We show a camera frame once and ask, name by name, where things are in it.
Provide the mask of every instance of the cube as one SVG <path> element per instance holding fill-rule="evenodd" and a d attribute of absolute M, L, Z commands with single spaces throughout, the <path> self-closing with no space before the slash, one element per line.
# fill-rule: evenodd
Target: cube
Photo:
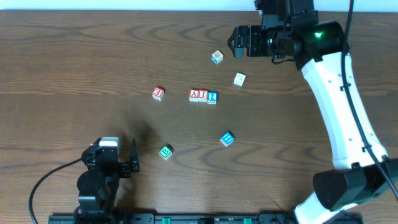
<path fill-rule="evenodd" d="M 220 141 L 225 147 L 227 147 L 234 141 L 234 137 L 231 133 L 227 132 L 223 135 L 223 137 L 221 137 Z"/>
<path fill-rule="evenodd" d="M 234 80 L 234 84 L 238 85 L 238 86 L 242 86 L 243 85 L 243 81 L 246 78 L 245 75 L 240 74 L 239 72 L 236 74 L 235 76 L 235 80 Z"/>
<path fill-rule="evenodd" d="M 208 94 L 209 94 L 208 90 L 199 90 L 198 101 L 206 103 Z"/>
<path fill-rule="evenodd" d="M 159 154 L 164 160 L 167 160 L 170 156 L 172 156 L 173 152 L 168 146 L 163 146 L 163 148 L 159 151 Z"/>
<path fill-rule="evenodd" d="M 208 98 L 207 98 L 207 103 L 208 104 L 216 104 L 217 103 L 217 98 L 218 98 L 218 94 L 215 92 L 209 92 L 208 94 Z"/>
<path fill-rule="evenodd" d="M 191 90 L 189 92 L 189 101 L 197 102 L 198 101 L 199 90 Z"/>
<path fill-rule="evenodd" d="M 156 100 L 159 101 L 162 100 L 163 96 L 164 96 L 164 90 L 159 87 L 156 87 L 152 92 L 152 97 Z"/>
<path fill-rule="evenodd" d="M 218 65 L 223 59 L 224 59 L 224 55 L 223 55 L 219 50 L 217 50 L 216 52 L 214 52 L 214 53 L 211 55 L 211 60 L 212 60 L 216 65 Z"/>

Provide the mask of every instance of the green block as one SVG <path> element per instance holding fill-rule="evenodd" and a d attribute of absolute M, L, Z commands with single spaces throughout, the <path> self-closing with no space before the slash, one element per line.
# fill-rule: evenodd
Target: green block
<path fill-rule="evenodd" d="M 167 160 L 173 154 L 173 152 L 169 147 L 163 146 L 163 148 L 159 151 L 159 154 L 163 157 L 163 159 Z"/>
<path fill-rule="evenodd" d="M 251 224 L 251 218 L 244 218 L 243 224 Z"/>
<path fill-rule="evenodd" d="M 162 218 L 162 224 L 171 224 L 170 218 Z"/>

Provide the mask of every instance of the wooden table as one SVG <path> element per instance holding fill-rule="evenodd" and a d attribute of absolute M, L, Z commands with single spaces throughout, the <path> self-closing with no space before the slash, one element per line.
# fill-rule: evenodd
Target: wooden table
<path fill-rule="evenodd" d="M 320 13 L 345 24 L 346 13 Z M 398 14 L 355 13 L 349 44 L 363 103 L 379 139 L 398 156 Z M 79 158 L 96 138 L 119 136 L 126 159 L 137 139 L 141 171 L 121 181 L 117 205 L 159 213 L 288 210 L 332 169 L 312 94 L 293 63 L 233 58 L 234 26 L 256 12 L 3 11 L 0 21 L 0 223 L 30 223 L 28 198 L 48 171 Z M 214 65 L 210 55 L 224 60 Z M 236 72 L 247 75 L 233 87 Z M 164 99 L 153 100 L 155 86 Z M 219 93 L 190 103 L 190 88 Z M 229 147 L 220 136 L 236 136 Z M 164 161 L 164 144 L 174 147 Z M 40 223 L 78 205 L 83 163 L 36 191 Z M 354 211 L 395 223 L 390 191 Z"/>

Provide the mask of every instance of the blue and white cube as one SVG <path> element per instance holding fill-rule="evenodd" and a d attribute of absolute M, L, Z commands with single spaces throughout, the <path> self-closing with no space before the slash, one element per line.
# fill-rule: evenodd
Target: blue and white cube
<path fill-rule="evenodd" d="M 231 133 L 225 133 L 223 137 L 221 137 L 220 141 L 225 147 L 227 147 L 234 141 L 234 137 L 232 137 Z"/>
<path fill-rule="evenodd" d="M 216 92 L 209 92 L 207 95 L 208 104 L 216 104 L 218 99 L 218 94 Z"/>
<path fill-rule="evenodd" d="M 216 52 L 214 52 L 214 53 L 211 55 L 211 60 L 212 60 L 216 65 L 218 65 L 223 59 L 224 59 L 224 55 L 223 55 L 219 50 L 217 50 Z"/>

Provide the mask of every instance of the green light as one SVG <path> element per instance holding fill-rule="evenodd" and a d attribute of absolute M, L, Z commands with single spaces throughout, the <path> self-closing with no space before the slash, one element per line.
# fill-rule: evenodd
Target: green light
<path fill-rule="evenodd" d="M 318 39 L 320 39 L 321 36 L 322 36 L 322 34 L 323 34 L 322 32 L 316 32 L 316 33 L 315 33 L 315 37 L 318 38 Z"/>

